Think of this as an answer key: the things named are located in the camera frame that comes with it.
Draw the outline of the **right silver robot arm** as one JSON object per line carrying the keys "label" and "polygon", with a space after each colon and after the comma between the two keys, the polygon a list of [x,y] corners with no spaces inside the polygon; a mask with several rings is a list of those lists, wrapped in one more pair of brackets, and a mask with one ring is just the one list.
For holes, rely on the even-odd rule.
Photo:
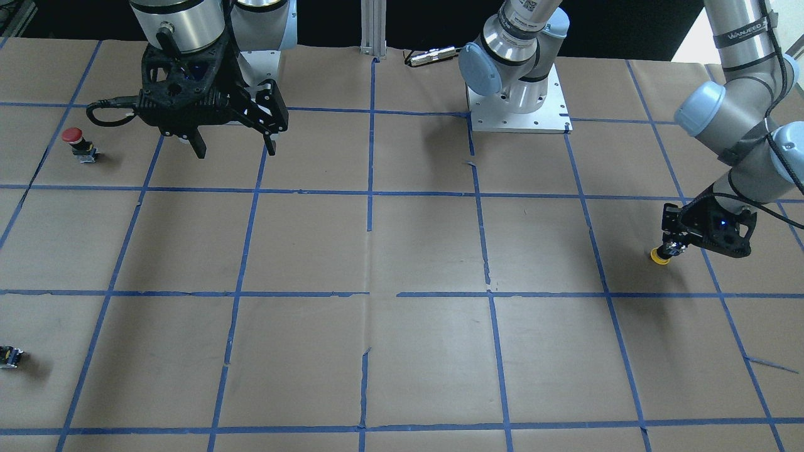
{"label": "right silver robot arm", "polygon": [[241,124],[263,137],[289,128],[278,86],[281,52],[298,42],[294,1],[132,1],[148,40],[141,120],[204,158],[203,126]]}

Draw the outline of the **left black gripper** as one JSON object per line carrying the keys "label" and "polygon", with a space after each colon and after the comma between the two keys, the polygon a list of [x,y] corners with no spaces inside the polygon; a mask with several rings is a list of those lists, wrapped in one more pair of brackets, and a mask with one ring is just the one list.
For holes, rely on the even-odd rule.
{"label": "left black gripper", "polygon": [[756,228],[756,212],[743,208],[735,214],[714,197],[686,206],[664,203],[661,229],[666,254],[682,254],[689,246],[732,258],[749,257],[750,239]]}

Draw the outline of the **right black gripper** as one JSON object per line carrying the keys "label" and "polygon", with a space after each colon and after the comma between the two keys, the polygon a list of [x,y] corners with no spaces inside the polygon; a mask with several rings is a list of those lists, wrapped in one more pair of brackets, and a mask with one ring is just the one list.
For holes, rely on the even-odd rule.
{"label": "right black gripper", "polygon": [[244,79],[239,48],[225,28],[204,49],[181,53],[178,34],[159,28],[157,46],[143,55],[143,88],[134,108],[148,125],[184,136],[199,159],[207,146],[200,126],[235,121],[264,135],[269,156],[276,155],[274,135],[289,128],[289,112],[273,79]]}

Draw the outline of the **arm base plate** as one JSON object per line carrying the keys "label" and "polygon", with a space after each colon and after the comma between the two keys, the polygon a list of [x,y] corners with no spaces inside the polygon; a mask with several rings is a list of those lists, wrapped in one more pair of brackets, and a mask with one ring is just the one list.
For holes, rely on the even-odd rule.
{"label": "arm base plate", "polygon": [[517,80],[499,94],[479,95],[466,88],[475,132],[568,134],[573,131],[557,68],[537,82]]}

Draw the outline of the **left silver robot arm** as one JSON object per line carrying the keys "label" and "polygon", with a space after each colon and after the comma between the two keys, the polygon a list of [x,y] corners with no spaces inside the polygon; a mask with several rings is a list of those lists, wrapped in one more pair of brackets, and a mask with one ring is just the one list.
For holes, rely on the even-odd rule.
{"label": "left silver robot arm", "polygon": [[[674,118],[729,169],[691,203],[664,205],[663,243],[651,251],[656,264],[691,245],[749,256],[758,211],[802,189],[802,122],[779,126],[771,117],[800,74],[776,39],[775,12],[767,1],[705,1],[703,7],[725,83],[702,83]],[[459,51],[470,99],[490,100],[507,114],[537,111],[569,26],[558,1],[503,3]]]}

